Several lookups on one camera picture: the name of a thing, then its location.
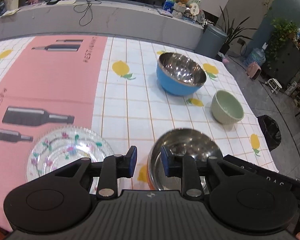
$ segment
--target glass plate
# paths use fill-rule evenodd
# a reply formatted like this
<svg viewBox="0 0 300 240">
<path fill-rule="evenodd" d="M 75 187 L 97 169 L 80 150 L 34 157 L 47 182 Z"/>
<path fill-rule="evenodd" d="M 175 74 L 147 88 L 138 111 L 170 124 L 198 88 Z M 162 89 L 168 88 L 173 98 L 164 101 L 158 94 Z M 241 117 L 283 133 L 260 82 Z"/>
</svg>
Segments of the glass plate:
<svg viewBox="0 0 300 240">
<path fill-rule="evenodd" d="M 31 151 L 26 178 L 29 182 L 83 157 L 102 162 L 110 155 L 114 155 L 110 145 L 93 131 L 75 126 L 57 128 L 43 136 Z M 93 179 L 91 194 L 96 193 L 98 180 Z"/>
</svg>

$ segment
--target blue bowl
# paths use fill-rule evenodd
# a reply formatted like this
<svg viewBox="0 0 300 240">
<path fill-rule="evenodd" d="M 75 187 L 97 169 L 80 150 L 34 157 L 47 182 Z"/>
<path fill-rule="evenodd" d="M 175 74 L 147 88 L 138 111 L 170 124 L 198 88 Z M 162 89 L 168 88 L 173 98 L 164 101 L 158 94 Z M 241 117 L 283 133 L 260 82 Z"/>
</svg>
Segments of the blue bowl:
<svg viewBox="0 0 300 240">
<path fill-rule="evenodd" d="M 207 80 L 205 72 L 196 62 L 172 52 L 160 55 L 157 78 L 163 89 L 175 96 L 193 94 Z"/>
</svg>

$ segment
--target white counter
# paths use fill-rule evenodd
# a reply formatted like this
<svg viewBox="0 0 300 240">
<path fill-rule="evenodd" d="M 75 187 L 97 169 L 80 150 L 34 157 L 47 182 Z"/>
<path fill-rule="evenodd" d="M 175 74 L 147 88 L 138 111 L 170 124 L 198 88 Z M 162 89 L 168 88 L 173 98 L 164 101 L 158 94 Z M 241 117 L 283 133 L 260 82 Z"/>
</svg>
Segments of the white counter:
<svg viewBox="0 0 300 240">
<path fill-rule="evenodd" d="M 83 11 L 85 1 L 77 1 L 76 10 Z M 37 5 L 21 8 L 12 16 L 0 17 L 0 40 L 25 35 L 48 33 L 98 33 L 133 37 L 194 49 L 202 35 L 202 27 L 184 20 L 160 15 L 155 9 L 133 4 L 102 1 L 90 7 L 92 21 L 80 26 L 84 13 L 76 13 L 74 5 Z M 81 24 L 91 19 L 90 10 Z"/>
</svg>

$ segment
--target metal rivet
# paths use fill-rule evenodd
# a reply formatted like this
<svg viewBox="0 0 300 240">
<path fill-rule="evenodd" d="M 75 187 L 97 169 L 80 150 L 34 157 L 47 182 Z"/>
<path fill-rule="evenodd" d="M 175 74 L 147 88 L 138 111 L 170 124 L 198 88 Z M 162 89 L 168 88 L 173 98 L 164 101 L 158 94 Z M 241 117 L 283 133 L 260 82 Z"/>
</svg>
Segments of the metal rivet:
<svg viewBox="0 0 300 240">
<path fill-rule="evenodd" d="M 110 197 L 114 194 L 113 189 L 110 188 L 103 188 L 101 190 L 99 190 L 99 195 L 103 196 L 103 197 Z"/>
<path fill-rule="evenodd" d="M 196 188 L 188 189 L 186 193 L 190 197 L 199 197 L 202 194 L 202 192 Z"/>
</svg>

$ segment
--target green ceramic bowl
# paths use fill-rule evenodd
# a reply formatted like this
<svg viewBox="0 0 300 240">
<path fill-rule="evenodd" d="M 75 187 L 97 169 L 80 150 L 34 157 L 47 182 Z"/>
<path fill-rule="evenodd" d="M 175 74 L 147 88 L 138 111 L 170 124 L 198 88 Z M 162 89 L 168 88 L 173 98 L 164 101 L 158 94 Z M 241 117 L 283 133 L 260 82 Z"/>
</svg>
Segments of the green ceramic bowl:
<svg viewBox="0 0 300 240">
<path fill-rule="evenodd" d="M 244 117 L 240 102 L 225 90 L 218 90 L 211 103 L 212 115 L 222 124 L 233 124 Z"/>
</svg>

